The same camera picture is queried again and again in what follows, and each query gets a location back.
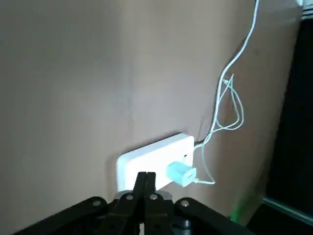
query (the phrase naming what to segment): screw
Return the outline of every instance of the screw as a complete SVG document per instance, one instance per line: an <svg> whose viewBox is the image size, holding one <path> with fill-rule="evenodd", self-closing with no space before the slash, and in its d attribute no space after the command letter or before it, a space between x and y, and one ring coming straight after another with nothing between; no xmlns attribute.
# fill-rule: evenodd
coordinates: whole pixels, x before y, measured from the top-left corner
<svg viewBox="0 0 313 235"><path fill-rule="evenodd" d="M150 199L151 199L151 200L156 200L156 199L157 199L157 195L151 194Z"/></svg>
<svg viewBox="0 0 313 235"><path fill-rule="evenodd" d="M128 196L126 197L127 200L132 200L133 198L134 198L134 197L131 196L131 195L128 195Z"/></svg>
<svg viewBox="0 0 313 235"><path fill-rule="evenodd" d="M100 204L101 204L101 201L94 201L94 202L92 203L92 205L93 205L94 207L100 206Z"/></svg>
<svg viewBox="0 0 313 235"><path fill-rule="evenodd" d="M183 207L188 207L189 206L189 202L187 200L182 200L180 202L180 204L183 206Z"/></svg>

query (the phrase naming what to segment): charging cable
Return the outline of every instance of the charging cable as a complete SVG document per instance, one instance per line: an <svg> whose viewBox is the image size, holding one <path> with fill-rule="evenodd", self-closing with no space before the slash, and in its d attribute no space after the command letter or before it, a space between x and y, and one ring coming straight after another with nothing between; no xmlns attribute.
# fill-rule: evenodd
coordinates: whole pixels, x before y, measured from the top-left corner
<svg viewBox="0 0 313 235"><path fill-rule="evenodd" d="M213 178L213 176L211 175L210 171L208 170L206 163L205 163L205 159L204 159L204 147L205 145L211 140L213 133L221 131L221 130L236 130L238 128L240 128L244 121L245 121L245 113L244 113L244 108L242 105L242 102L240 100L240 97L238 95L238 93L236 92L236 90L233 87L233 80L234 80L234 74L231 75L231 78L229 80L225 79L225 75L228 72L228 70L230 69L230 67L238 60L238 58L242 55L242 53L244 52L249 39L253 33L253 30L255 28L255 23L256 23L256 18L257 18L257 13L258 13L258 8L259 8L259 3L260 0L255 0L255 6L254 6L254 12L253 12L253 19L252 19L252 24L251 24L251 28L244 40L243 46L241 47L241 49L239 50L239 52L234 56L234 58L226 65L226 67L223 69L220 79L219 79L219 83L217 86L217 92L216 92L216 102L215 102L215 110L214 110L214 115L213 115L213 120L212 120L212 124L211 124L211 128L209 133L206 135L206 137L204 138L204 140L202 140L201 142L197 142L195 143L195 147L194 150L196 150L197 148L201 148L201 159L202 159L202 164L204 166L205 172L208 175L208 177L210 178L210 181L201 181L198 180L197 183L200 184L210 184L213 185L215 184L215 180ZM235 122L233 122L230 125L227 126L223 126L220 124L219 120L218 120L218 115L219 115L219 109L220 109L220 103L222 98L224 97L225 93L230 90L230 95L231 95L231 99L233 102L233 106L234 106L234 110L237 116L237 119Z"/></svg>

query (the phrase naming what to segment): power cord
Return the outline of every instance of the power cord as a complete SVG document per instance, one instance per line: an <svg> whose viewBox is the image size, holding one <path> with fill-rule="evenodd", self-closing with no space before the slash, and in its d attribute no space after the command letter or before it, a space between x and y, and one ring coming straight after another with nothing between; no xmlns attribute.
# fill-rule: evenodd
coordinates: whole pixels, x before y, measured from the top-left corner
<svg viewBox="0 0 313 235"><path fill-rule="evenodd" d="M203 141L201 142L197 142L195 143L195 147L194 150L196 150L197 148L201 148L201 159L202 159L202 164L204 166L205 172L208 175L210 181L201 181L199 179L196 179L194 182L195 183L199 183L199 184L210 184L213 185L215 184L215 180L213 178L213 176L211 175L210 171L208 170L206 163L205 163L205 159L204 159L204 147L205 145L211 140L213 133L221 131L221 130L236 130L238 128L240 128L244 121L245 121L245 112L244 112L244 107L242 105L242 102L240 100L240 97L238 95L238 93L236 92L236 90L233 87L233 80L234 80L234 74L231 75L231 78L229 80L225 79L225 75L227 73L227 71L230 69L230 67L233 66L233 64L239 59L239 57L242 55L242 53L244 52L249 39L253 33L253 30L255 28L255 23L256 23L256 18L257 18L257 13L258 13L258 8L259 8L259 3L260 0L255 0L255 6L254 6L254 13L253 13L253 19L252 19L252 24L251 24L251 28L244 40L243 46L241 47L241 49L239 50L239 52L234 56L234 58L226 65L226 67L223 69L220 79L219 79L219 83L217 86L217 92L216 92L216 102L215 102L215 110L214 110L214 115L213 115L213 120L212 120L212 124L211 124L211 128L209 133L206 135L206 137L204 138ZM222 92L222 85L225 85L225 89ZM223 126L220 124L219 120L218 120L218 115L219 115L219 109L220 109L220 103L221 100L223 99L225 93L230 90L230 95L231 95L231 99L233 102L233 106L234 106L234 110L237 116L237 119L235 122L233 122L230 125L227 126Z"/></svg>

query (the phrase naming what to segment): white power strip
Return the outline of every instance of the white power strip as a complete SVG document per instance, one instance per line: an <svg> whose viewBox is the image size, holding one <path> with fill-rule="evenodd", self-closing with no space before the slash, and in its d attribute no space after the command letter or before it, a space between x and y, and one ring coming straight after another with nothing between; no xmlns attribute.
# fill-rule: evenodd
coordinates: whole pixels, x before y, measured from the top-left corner
<svg viewBox="0 0 313 235"><path fill-rule="evenodd" d="M156 173L156 190L172 182L166 168L173 162L192 166L194 137L178 134L120 156L116 163L118 191L133 190L138 172Z"/></svg>

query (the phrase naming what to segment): plug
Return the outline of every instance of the plug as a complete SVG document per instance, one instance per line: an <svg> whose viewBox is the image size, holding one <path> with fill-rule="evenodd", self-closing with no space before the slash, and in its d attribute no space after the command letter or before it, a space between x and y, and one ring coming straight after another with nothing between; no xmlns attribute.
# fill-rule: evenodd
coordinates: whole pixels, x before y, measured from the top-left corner
<svg viewBox="0 0 313 235"><path fill-rule="evenodd" d="M175 183L186 187L197 179L197 169L182 162L173 162L166 168L167 178Z"/></svg>

